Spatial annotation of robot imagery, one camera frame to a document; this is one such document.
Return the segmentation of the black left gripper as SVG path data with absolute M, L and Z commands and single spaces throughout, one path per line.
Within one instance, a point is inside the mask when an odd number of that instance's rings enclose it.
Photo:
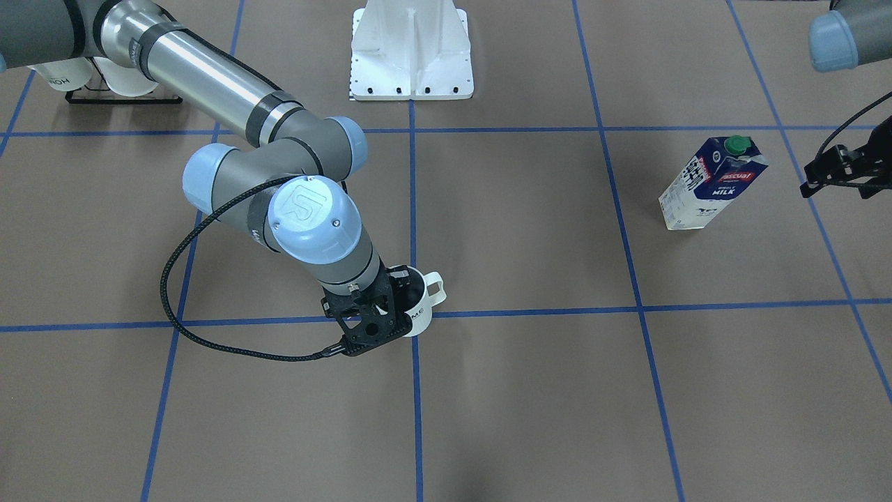
M 856 188 L 863 199 L 890 190 L 890 139 L 868 140 L 849 150 L 843 145 L 821 153 L 805 167 L 806 182 L 800 185 L 802 197 L 810 198 L 828 185 Z

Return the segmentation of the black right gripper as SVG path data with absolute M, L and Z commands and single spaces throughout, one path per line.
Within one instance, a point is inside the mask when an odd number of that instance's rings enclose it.
M 367 288 L 353 284 L 345 295 L 325 292 L 325 317 L 342 328 L 411 328 L 406 295 L 412 279 L 407 266 L 379 266 Z

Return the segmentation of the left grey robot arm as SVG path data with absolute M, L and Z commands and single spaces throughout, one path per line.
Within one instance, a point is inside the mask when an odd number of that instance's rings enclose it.
M 854 69 L 891 55 L 891 3 L 889 1 L 831 1 L 828 13 L 815 18 L 809 31 L 813 69 L 820 73 Z M 883 95 L 856 112 L 822 142 L 815 158 L 803 171 L 802 197 L 810 198 L 822 188 L 856 188 L 868 199 L 891 188 L 891 119 L 873 128 L 869 139 L 857 149 L 831 145 L 831 141 L 866 112 L 890 99 Z

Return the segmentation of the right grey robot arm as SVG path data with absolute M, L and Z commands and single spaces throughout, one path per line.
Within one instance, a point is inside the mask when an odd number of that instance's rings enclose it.
M 286 86 L 272 63 L 288 35 L 251 60 L 255 8 L 266 1 L 159 2 L 187 26 L 236 49 Z M 348 180 L 388 264 L 410 261 L 410 135 L 367 128 L 369 164 Z M 169 326 L 162 267 L 201 214 L 180 188 L 183 165 L 207 143 L 249 145 L 194 106 L 68 105 L 26 68 L 2 73 L 2 336 Z M 171 306 L 187 322 L 321 317 L 318 283 L 287 255 L 213 225 L 170 277 Z

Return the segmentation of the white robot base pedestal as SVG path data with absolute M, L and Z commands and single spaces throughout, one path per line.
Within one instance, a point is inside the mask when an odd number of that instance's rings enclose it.
M 348 95 L 357 101 L 475 94 L 468 14 L 452 1 L 369 1 L 351 23 Z

